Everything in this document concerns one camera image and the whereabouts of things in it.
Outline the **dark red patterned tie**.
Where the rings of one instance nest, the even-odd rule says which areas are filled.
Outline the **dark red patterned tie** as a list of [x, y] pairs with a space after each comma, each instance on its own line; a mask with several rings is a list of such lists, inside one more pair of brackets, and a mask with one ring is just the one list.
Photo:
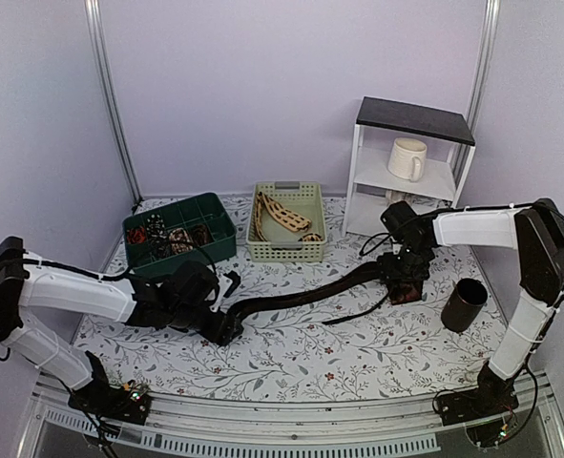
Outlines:
[[258, 312], [283, 310], [323, 301], [369, 281], [379, 281], [383, 284], [392, 304], [415, 302], [422, 298], [425, 280], [424, 276], [399, 276], [394, 268], [383, 262], [383, 257], [379, 257], [377, 261], [361, 264], [334, 282], [313, 290], [235, 302], [227, 310], [226, 316], [234, 324], [240, 324], [245, 318]]

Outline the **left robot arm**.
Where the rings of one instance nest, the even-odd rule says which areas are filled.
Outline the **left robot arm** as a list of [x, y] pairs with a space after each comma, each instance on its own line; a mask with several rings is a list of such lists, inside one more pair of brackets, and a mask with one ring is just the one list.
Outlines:
[[61, 339], [32, 309], [74, 311], [132, 327], [195, 330], [224, 345], [242, 331], [219, 308], [239, 285], [237, 274], [220, 277], [195, 260], [155, 280], [131, 271], [106, 276], [44, 260], [25, 250], [22, 239], [8, 237], [0, 243], [0, 344], [64, 384], [70, 407], [142, 425], [151, 405], [146, 388], [135, 382], [112, 385], [93, 352]]

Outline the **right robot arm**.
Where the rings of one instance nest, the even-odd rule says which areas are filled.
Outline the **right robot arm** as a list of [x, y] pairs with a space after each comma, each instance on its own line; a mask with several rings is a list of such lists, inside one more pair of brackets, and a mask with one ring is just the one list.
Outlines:
[[475, 245], [510, 248], [519, 259], [519, 299], [507, 331], [484, 363], [470, 408], [489, 416], [503, 405], [513, 381], [543, 342], [564, 302], [564, 216], [549, 198], [524, 204], [437, 209], [419, 215], [399, 201], [380, 216], [399, 244], [382, 257], [388, 282], [428, 278], [436, 247]]

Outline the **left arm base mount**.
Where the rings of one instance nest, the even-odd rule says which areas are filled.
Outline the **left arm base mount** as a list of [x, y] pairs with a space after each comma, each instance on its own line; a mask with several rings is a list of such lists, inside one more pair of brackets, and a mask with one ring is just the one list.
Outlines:
[[152, 403], [147, 390], [134, 383], [112, 386], [94, 379], [80, 389], [71, 389], [70, 408], [93, 416], [144, 426]]

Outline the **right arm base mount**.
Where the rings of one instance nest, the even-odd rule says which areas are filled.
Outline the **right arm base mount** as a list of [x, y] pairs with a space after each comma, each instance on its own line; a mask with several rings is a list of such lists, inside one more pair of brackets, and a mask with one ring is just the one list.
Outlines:
[[432, 408], [440, 416], [444, 426], [510, 413], [518, 407], [513, 382], [502, 385], [484, 384], [466, 390], [442, 390], [432, 400]]

